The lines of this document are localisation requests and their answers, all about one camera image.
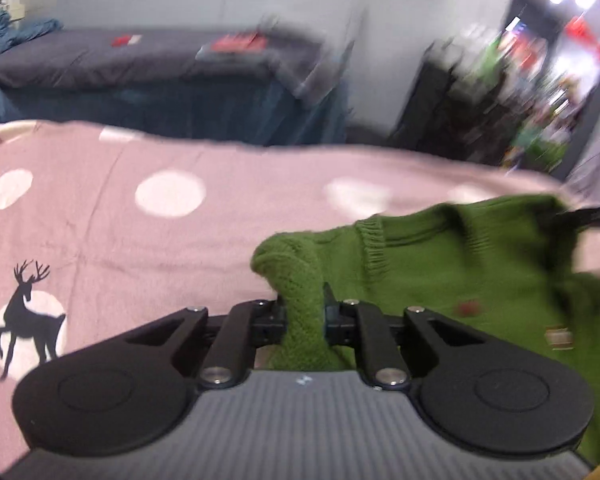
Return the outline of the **green knitted sweater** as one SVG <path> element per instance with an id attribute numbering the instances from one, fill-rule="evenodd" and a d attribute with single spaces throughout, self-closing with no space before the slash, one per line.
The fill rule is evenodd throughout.
<path id="1" fill-rule="evenodd" d="M 352 366 L 350 350 L 325 341 L 325 287 L 391 315 L 417 306 L 459 318 L 462 304 L 474 304 L 466 324 L 562 361 L 592 386 L 596 407 L 582 452 L 600 462 L 600 274 L 574 266 L 577 230 L 548 224 L 563 209 L 553 196 L 514 195 L 268 238 L 251 267 L 288 315 L 268 366 Z"/>

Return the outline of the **pink polka dot bedsheet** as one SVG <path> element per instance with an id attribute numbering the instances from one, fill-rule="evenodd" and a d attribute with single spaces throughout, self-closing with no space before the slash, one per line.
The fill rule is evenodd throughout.
<path id="1" fill-rule="evenodd" d="M 248 148 L 72 122 L 0 125 L 0 470 L 27 445 L 21 378 L 186 307 L 279 296 L 251 259 L 279 233 L 514 195 L 572 200 L 530 172 L 388 148 Z M 574 266 L 600 274 L 600 232 Z"/>

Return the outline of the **dark grey treatment bed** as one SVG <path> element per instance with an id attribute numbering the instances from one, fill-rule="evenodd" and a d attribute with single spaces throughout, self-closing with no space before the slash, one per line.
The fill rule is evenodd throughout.
<path id="1" fill-rule="evenodd" d="M 211 51 L 250 32 L 264 51 Z M 64 29 L 0 55 L 0 90 L 22 118 L 257 146 L 342 143 L 343 73 L 328 44 L 282 26 Z"/>

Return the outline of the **red item on bed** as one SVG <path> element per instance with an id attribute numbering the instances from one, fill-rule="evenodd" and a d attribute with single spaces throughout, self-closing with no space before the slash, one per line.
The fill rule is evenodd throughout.
<path id="1" fill-rule="evenodd" d="M 268 46 L 268 38 L 258 32 L 226 35 L 211 45 L 211 51 L 222 54 L 262 52 Z"/>

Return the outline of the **black framed doorway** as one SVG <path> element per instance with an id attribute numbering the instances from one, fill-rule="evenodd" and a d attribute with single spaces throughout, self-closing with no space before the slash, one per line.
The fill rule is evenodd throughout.
<path id="1" fill-rule="evenodd" d="M 512 0 L 507 25 L 544 39 L 547 50 L 536 84 L 574 82 L 576 123 L 565 157 L 552 175 L 565 181 L 600 122 L 600 0 Z"/>

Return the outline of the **blue crumpled cloth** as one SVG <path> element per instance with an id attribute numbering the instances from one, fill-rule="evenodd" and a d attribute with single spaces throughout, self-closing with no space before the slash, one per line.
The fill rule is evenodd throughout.
<path id="1" fill-rule="evenodd" d="M 46 36 L 51 32 L 57 32 L 63 27 L 64 25 L 54 18 L 13 25 L 10 14 L 6 10 L 0 9 L 0 55 L 20 44 Z"/>

